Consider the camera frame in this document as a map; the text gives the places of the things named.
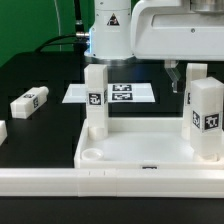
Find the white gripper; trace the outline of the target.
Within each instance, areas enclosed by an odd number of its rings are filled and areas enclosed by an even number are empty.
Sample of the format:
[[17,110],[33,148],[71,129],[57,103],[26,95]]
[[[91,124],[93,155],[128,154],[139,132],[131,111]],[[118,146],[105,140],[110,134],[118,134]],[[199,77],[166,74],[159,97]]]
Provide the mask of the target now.
[[174,93],[183,91],[176,60],[224,60],[224,0],[140,0],[131,19],[139,59],[165,60]]

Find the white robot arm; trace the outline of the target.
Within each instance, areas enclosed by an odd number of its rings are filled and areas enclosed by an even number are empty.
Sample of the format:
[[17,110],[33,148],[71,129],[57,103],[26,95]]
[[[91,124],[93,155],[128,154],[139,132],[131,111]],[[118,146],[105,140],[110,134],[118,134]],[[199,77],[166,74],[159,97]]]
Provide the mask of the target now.
[[224,0],[94,0],[85,57],[98,63],[162,60],[173,90],[180,61],[224,61]]

